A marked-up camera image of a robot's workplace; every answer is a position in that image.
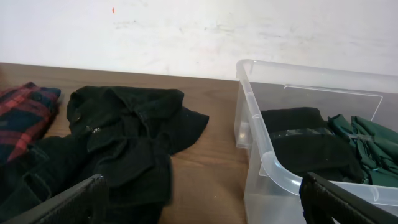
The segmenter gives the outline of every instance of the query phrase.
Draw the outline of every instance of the green fabric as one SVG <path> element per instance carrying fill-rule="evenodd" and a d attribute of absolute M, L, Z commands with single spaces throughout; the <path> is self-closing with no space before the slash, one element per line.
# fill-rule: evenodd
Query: green fabric
<path fill-rule="evenodd" d="M 398 133 L 359 116 L 351 124 L 339 114 L 328 120 L 353 149 L 373 185 L 398 187 Z"/>

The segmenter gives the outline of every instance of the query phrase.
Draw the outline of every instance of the plaid fabric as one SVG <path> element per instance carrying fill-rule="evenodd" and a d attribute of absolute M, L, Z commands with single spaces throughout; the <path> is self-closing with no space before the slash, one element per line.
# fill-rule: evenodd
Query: plaid fabric
<path fill-rule="evenodd" d="M 0 92 L 0 164 L 25 153 L 41 138 L 54 115 L 61 90 L 29 82 Z"/>

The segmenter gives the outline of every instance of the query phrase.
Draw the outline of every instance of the black jacket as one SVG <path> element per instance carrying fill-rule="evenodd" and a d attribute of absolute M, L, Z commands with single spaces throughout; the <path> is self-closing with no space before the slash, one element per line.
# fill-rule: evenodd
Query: black jacket
<path fill-rule="evenodd" d="M 72 93 L 71 135 L 38 141 L 0 167 L 0 221 L 100 173 L 111 188 L 108 223 L 156 222 L 171 197 L 170 155 L 194 144 L 208 122 L 182 101 L 179 90 L 86 86 Z"/>

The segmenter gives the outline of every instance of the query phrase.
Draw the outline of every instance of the table surface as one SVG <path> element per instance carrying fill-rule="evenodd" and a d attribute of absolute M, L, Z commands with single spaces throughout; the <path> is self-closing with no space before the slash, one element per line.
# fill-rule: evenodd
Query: table surface
<path fill-rule="evenodd" d="M 86 85 L 183 91 L 183 105 L 210 120 L 192 147 L 172 157 L 173 200 L 159 223 L 246 223 L 243 195 L 248 160 L 234 141 L 238 82 L 0 63 L 0 90 L 29 81 L 62 90 L 60 112 L 46 136 L 70 133 L 67 103 L 72 92 Z"/>

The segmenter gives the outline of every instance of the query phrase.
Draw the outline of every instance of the clear plastic bin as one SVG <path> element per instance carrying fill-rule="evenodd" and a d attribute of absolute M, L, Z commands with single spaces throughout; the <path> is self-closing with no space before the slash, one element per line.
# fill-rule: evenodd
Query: clear plastic bin
<path fill-rule="evenodd" d="M 282 167 L 260 111 L 310 106 L 322 117 L 357 115 L 398 131 L 398 77 L 242 60 L 236 106 L 236 145 L 248 149 L 244 193 L 253 223 L 305 223 L 299 197 L 302 178 Z M 362 199 L 398 215 L 398 189 L 334 182 Z"/>

